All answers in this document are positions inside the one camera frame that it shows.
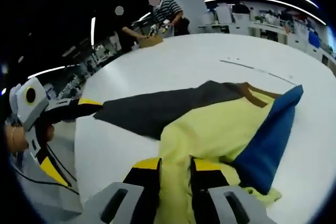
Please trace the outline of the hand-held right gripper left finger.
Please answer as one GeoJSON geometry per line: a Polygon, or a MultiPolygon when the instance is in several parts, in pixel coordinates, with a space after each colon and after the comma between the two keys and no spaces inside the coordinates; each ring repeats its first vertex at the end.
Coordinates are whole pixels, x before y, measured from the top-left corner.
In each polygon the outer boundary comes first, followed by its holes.
{"type": "Polygon", "coordinates": [[[85,203],[84,223],[154,223],[159,205],[161,159],[132,166],[122,182],[113,182],[85,203]]]}

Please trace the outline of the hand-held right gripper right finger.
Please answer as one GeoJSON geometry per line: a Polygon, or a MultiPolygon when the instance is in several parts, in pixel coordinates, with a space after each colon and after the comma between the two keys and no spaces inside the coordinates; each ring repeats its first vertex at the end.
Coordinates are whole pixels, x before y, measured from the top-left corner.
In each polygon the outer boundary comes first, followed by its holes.
{"type": "Polygon", "coordinates": [[[196,223],[275,223],[256,196],[230,185],[215,164],[192,158],[190,173],[196,223]]]}

